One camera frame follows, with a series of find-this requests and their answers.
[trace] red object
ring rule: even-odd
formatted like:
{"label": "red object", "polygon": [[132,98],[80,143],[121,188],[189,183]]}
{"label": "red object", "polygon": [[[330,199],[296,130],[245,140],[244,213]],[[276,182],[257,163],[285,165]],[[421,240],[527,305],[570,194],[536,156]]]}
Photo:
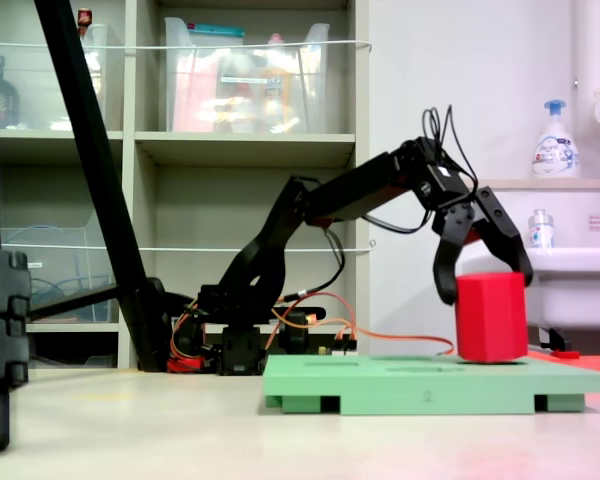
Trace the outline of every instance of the red object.
{"label": "red object", "polygon": [[580,358],[580,352],[569,351],[569,352],[561,352],[560,350],[554,350],[551,352],[552,357],[562,358],[564,360],[577,360]]}
{"label": "red object", "polygon": [[84,38],[92,21],[93,14],[91,13],[91,10],[88,8],[81,8],[78,10],[78,34],[81,39]]}
{"label": "red object", "polygon": [[538,360],[545,360],[547,362],[553,363],[561,363],[563,365],[569,365],[571,367],[586,368],[589,370],[595,370],[597,372],[600,372],[600,355],[582,355],[580,358],[576,359],[565,359],[539,352],[529,352],[529,356]]}
{"label": "red object", "polygon": [[458,353],[476,363],[510,362],[527,352],[527,316],[521,273],[458,277]]}
{"label": "red object", "polygon": [[169,358],[167,371],[169,373],[197,373],[204,367],[204,358]]}

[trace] table surface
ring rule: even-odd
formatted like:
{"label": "table surface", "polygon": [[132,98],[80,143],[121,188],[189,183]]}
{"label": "table surface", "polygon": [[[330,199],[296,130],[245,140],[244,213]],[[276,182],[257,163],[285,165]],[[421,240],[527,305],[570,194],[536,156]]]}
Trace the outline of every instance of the table surface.
{"label": "table surface", "polygon": [[9,479],[600,479],[581,414],[281,415],[262,379],[36,370],[12,395]]}

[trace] white sink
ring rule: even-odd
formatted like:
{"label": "white sink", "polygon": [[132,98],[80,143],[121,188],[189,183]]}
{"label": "white sink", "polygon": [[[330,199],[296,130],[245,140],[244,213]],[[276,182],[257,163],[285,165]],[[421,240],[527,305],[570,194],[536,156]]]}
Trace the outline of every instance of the white sink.
{"label": "white sink", "polygon": [[[600,248],[528,248],[534,270],[527,320],[538,327],[600,329]],[[506,272],[493,256],[462,264],[462,273]]]}

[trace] clear plastic container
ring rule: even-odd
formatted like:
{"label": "clear plastic container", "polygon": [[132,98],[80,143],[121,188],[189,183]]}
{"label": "clear plastic container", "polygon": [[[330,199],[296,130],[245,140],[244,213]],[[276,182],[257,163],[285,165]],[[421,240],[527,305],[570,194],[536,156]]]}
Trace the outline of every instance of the clear plastic container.
{"label": "clear plastic container", "polygon": [[[120,45],[107,25],[91,25],[83,49],[100,110],[108,130],[122,129],[124,51],[101,47]],[[0,87],[17,104],[0,128],[71,130],[60,86],[46,48],[0,46]]]}
{"label": "clear plastic container", "polygon": [[[165,23],[168,46],[193,46],[182,20]],[[300,47],[167,50],[167,130],[326,133],[327,46],[310,42],[328,32],[314,25]]]}
{"label": "clear plastic container", "polygon": [[[23,228],[2,228],[0,234],[5,250],[19,251],[27,255],[31,274],[32,306],[62,300],[67,295],[114,283],[106,250],[36,247],[37,245],[104,247],[104,239],[95,213],[83,228],[29,225]],[[117,309],[113,308],[113,301],[106,301],[42,321],[47,323],[114,322],[116,314]]]}

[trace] green board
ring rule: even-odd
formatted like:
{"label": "green board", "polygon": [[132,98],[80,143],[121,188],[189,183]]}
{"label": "green board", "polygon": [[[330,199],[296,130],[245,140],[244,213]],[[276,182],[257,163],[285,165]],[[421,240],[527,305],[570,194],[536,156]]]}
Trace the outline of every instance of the green board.
{"label": "green board", "polygon": [[479,365],[455,356],[271,355],[265,404],[343,415],[581,412],[600,372],[523,358]]}

